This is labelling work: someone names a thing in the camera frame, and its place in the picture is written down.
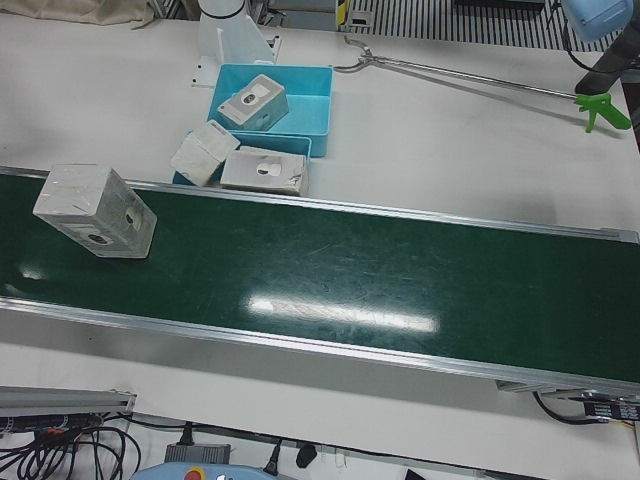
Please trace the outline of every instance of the wire bundle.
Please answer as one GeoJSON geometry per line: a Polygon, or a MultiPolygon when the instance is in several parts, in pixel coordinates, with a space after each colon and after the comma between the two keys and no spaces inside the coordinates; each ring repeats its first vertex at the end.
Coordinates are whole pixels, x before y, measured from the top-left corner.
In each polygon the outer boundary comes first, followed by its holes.
{"type": "Polygon", "coordinates": [[[44,480],[50,478],[69,458],[67,480],[73,475],[76,454],[83,445],[91,446],[95,462],[96,480],[123,480],[124,457],[127,440],[135,447],[137,462],[135,471],[140,467],[142,454],[138,442],[124,430],[115,427],[93,426],[76,427],[69,430],[46,430],[36,434],[35,439],[21,447],[0,449],[0,473],[16,466],[18,480],[44,480]],[[119,440],[119,448],[114,448],[100,440],[103,433],[113,433],[119,440]],[[114,457],[115,466],[109,476],[105,476],[99,460],[99,451],[105,450],[114,457]]]}

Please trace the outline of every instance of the white cloth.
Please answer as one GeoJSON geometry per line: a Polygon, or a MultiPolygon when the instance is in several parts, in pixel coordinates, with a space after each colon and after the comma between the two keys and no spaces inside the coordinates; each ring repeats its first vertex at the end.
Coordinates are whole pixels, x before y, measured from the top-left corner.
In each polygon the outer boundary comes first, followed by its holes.
{"type": "Polygon", "coordinates": [[[97,25],[135,22],[134,28],[153,20],[153,9],[147,0],[0,0],[0,10],[97,25]]]}

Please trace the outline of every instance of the blue robot part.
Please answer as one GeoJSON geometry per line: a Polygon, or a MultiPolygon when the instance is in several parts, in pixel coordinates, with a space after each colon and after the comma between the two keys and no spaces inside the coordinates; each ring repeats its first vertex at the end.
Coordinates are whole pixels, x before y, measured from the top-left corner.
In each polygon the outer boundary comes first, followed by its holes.
{"type": "Polygon", "coordinates": [[[629,23],[633,0],[562,0],[562,10],[582,41],[593,42],[629,23]]]}

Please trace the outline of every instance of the conveyor belt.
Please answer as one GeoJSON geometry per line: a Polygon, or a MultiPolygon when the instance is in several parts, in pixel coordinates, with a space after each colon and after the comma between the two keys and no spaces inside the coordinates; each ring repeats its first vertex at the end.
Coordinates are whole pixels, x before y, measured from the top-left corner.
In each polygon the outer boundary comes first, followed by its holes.
{"type": "Polygon", "coordinates": [[[640,392],[636,244],[161,187],[149,258],[107,260],[31,214],[42,184],[0,175],[3,308],[640,392]]]}

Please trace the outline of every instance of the red button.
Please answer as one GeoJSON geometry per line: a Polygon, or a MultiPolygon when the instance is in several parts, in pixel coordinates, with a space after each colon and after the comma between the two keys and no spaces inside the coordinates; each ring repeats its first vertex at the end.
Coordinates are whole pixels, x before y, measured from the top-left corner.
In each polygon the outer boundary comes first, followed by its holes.
{"type": "Polygon", "coordinates": [[[187,472],[184,480],[205,480],[204,471],[201,468],[193,468],[187,472]]]}

